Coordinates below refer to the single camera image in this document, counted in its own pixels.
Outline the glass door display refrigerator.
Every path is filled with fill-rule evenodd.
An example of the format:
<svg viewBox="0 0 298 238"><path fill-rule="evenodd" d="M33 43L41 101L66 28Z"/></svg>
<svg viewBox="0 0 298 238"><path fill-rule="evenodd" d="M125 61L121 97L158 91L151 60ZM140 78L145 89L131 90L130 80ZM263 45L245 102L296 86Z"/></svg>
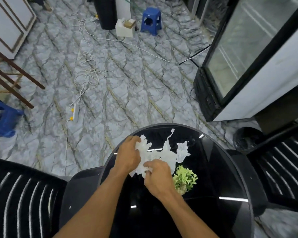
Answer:
<svg viewBox="0 0 298 238"><path fill-rule="evenodd" d="M230 0L194 80L206 121L248 119L298 86L298 0Z"/></svg>

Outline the small black waste bin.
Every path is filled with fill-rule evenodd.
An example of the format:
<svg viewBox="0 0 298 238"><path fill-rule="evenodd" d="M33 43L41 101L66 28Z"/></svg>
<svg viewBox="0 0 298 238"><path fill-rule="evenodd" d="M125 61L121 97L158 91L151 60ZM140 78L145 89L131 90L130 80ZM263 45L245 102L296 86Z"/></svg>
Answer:
<svg viewBox="0 0 298 238"><path fill-rule="evenodd" d="M247 154L265 139L263 132L252 127L239 128L233 135L233 147Z"/></svg>

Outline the person's left hand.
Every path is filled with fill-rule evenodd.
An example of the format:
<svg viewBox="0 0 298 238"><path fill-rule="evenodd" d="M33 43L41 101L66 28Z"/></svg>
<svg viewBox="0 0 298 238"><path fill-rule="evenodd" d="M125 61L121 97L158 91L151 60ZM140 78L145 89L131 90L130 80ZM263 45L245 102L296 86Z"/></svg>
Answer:
<svg viewBox="0 0 298 238"><path fill-rule="evenodd" d="M127 176L137 168L141 161L139 150L135 147L128 147L124 145L124 141L119 146L116 155L114 169L119 174Z"/></svg>

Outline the person's left forearm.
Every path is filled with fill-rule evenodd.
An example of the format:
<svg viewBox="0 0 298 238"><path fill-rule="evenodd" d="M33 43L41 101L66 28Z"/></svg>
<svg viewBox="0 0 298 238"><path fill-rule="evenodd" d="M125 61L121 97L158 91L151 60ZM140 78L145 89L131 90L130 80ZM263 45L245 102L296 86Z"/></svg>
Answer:
<svg viewBox="0 0 298 238"><path fill-rule="evenodd" d="M53 238L109 238L118 199L129 171L114 167L87 203Z"/></svg>

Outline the brown wooden frame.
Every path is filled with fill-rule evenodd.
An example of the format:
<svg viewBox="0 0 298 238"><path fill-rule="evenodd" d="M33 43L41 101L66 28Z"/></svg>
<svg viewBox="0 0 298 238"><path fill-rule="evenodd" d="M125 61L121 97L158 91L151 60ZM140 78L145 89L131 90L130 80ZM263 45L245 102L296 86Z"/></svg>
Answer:
<svg viewBox="0 0 298 238"><path fill-rule="evenodd" d="M7 73L0 69L0 93L12 94L28 108L33 109L34 106L17 91L17 89L21 89L19 84L21 79L26 77L41 89L45 89L45 86L0 52L0 63L3 62L7 63L8 66L16 70L16 73Z"/></svg>

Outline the person's right hand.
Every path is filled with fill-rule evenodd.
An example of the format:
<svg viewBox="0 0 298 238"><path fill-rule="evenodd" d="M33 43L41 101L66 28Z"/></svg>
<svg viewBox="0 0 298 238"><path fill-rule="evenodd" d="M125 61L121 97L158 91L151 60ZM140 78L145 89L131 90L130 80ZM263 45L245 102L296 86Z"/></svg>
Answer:
<svg viewBox="0 0 298 238"><path fill-rule="evenodd" d="M171 170L166 162L154 159L145 162L143 166L150 168L146 171L144 185L159 201L163 202L176 192Z"/></svg>

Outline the blue plastic stool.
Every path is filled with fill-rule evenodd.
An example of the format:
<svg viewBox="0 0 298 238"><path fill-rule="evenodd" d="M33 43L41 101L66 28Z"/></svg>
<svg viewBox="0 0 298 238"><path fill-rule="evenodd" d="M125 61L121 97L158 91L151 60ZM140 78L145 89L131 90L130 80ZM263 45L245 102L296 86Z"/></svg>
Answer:
<svg viewBox="0 0 298 238"><path fill-rule="evenodd" d="M19 117L23 115L24 111L14 109L0 101L0 137L13 137Z"/></svg>
<svg viewBox="0 0 298 238"><path fill-rule="evenodd" d="M142 14L141 32L149 32L156 36L162 29L161 11L156 7L147 7Z"/></svg>

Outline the white post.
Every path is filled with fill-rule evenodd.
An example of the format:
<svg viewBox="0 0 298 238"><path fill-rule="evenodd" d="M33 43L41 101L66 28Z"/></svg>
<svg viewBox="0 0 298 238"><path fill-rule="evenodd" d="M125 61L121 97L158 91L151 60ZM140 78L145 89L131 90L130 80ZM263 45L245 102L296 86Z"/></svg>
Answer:
<svg viewBox="0 0 298 238"><path fill-rule="evenodd" d="M118 19L131 19L131 0L116 0Z"/></svg>

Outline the torn white tissue paper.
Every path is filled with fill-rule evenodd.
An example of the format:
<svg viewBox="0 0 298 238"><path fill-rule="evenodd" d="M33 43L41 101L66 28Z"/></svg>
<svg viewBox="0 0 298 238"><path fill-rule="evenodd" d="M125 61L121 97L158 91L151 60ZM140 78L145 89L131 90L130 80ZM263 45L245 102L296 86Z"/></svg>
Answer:
<svg viewBox="0 0 298 238"><path fill-rule="evenodd" d="M174 153L171 151L171 145L169 142L169 138L174 133L175 129L171 129L171 135L169 135L166 139L166 141L163 144L163 148L157 148L157 149L150 149L152 146L152 143L148 143L148 140L144 135L140 136L141 142L136 142L135 149L139 150L140 155L140 163L132 172L129 173L131 177L133 177L135 174L142 175L143 178L146 176L146 171L152 171L152 168L145 167L144 163L147 161L152 161L154 159L160 159L164 162L166 162L171 170L171 174L174 174L176 163L182 163L184 159L187 156L190 156L190 154L187 152L188 149L188 141L185 141L184 143L177 143L177 153Z"/></svg>

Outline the person's right forearm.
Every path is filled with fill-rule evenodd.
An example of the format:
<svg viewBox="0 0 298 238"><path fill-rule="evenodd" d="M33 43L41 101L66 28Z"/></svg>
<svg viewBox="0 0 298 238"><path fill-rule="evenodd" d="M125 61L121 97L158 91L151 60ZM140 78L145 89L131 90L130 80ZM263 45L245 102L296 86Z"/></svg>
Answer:
<svg viewBox="0 0 298 238"><path fill-rule="evenodd" d="M166 189L159 192L156 197L171 215L182 238L219 238L219 236L193 212L177 191Z"/></svg>

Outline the black slatted plastic chair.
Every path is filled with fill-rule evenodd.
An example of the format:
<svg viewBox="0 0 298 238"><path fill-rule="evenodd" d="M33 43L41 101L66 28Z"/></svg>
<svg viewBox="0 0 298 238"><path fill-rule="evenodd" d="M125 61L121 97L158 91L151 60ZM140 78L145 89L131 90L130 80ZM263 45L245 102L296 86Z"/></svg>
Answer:
<svg viewBox="0 0 298 238"><path fill-rule="evenodd" d="M102 171L62 178L0 159L0 238L52 238L96 191Z"/></svg>
<svg viewBox="0 0 298 238"><path fill-rule="evenodd" d="M246 181L255 217L268 208L298 212L298 124L247 154L226 151Z"/></svg>

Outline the white square box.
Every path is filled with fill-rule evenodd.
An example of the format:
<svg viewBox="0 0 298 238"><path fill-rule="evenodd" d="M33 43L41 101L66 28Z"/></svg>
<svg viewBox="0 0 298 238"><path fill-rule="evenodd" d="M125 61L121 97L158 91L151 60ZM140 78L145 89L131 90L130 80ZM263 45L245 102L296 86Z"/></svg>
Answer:
<svg viewBox="0 0 298 238"><path fill-rule="evenodd" d="M115 25L116 35L118 37L133 38L135 35L135 27L128 29L123 26L124 19L118 19Z"/></svg>

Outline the white panelled cabinet door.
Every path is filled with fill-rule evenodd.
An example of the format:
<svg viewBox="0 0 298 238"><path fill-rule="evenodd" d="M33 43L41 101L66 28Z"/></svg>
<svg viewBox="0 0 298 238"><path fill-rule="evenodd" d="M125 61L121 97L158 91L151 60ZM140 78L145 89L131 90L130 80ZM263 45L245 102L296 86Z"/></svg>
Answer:
<svg viewBox="0 0 298 238"><path fill-rule="evenodd" d="M0 0L0 53L14 59L35 20L27 0Z"/></svg>

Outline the tall black trash bin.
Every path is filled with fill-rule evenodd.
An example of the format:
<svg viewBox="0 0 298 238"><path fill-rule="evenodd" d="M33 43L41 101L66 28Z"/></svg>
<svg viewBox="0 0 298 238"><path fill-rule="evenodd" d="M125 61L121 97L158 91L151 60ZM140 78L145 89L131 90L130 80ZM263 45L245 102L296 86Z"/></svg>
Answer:
<svg viewBox="0 0 298 238"><path fill-rule="evenodd" d="M116 26L116 0L93 0L100 26L103 30L114 30Z"/></svg>

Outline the white power strip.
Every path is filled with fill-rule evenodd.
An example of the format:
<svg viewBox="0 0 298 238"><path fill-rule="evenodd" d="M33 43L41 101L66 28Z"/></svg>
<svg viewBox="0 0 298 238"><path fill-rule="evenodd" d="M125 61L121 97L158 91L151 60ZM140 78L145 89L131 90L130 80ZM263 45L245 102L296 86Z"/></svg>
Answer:
<svg viewBox="0 0 298 238"><path fill-rule="evenodd" d="M72 113L72 116L69 118L69 121L72 122L78 122L78 116L79 116L79 105L74 103L70 106L70 111Z"/></svg>

